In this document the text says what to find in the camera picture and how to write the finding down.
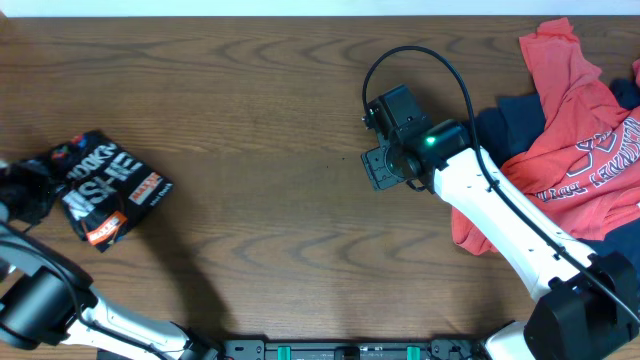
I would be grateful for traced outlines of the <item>black orange-patterned jersey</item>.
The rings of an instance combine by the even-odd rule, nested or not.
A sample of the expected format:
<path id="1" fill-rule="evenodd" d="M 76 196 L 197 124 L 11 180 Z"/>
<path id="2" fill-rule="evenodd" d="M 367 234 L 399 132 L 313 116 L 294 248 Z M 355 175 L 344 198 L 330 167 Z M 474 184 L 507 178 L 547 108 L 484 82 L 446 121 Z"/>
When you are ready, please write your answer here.
<path id="1" fill-rule="evenodd" d="M 99 130 L 26 160 L 52 182 L 82 241 L 104 252 L 173 190 L 173 182 Z"/>

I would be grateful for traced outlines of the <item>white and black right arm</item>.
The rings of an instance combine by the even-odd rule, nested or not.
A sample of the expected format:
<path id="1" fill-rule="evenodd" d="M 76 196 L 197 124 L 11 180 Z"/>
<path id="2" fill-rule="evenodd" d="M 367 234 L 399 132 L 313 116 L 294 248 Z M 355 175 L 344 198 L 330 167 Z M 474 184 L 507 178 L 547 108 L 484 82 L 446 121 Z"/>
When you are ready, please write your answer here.
<path id="1" fill-rule="evenodd" d="M 619 253 L 596 254 L 528 200 L 455 120 L 438 125 L 406 86 L 364 106 L 379 145 L 363 154 L 372 186 L 406 183 L 461 212 L 519 276 L 534 310 L 482 340 L 487 359 L 604 359 L 639 336 L 637 279 Z"/>

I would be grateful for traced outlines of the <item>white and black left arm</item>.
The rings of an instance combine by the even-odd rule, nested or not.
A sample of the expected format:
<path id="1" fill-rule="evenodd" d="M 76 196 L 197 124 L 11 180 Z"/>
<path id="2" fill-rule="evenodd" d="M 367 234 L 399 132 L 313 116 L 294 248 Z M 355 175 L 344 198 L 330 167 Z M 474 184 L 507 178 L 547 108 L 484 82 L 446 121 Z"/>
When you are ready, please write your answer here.
<path id="1" fill-rule="evenodd" d="M 1 297 L 1 339 L 24 350 L 83 345 L 124 359 L 221 359 L 223 346 L 175 323 L 156 321 L 99 293 L 89 274 L 11 221 L 41 219 L 46 179 L 1 165 L 1 273 L 22 276 Z"/>

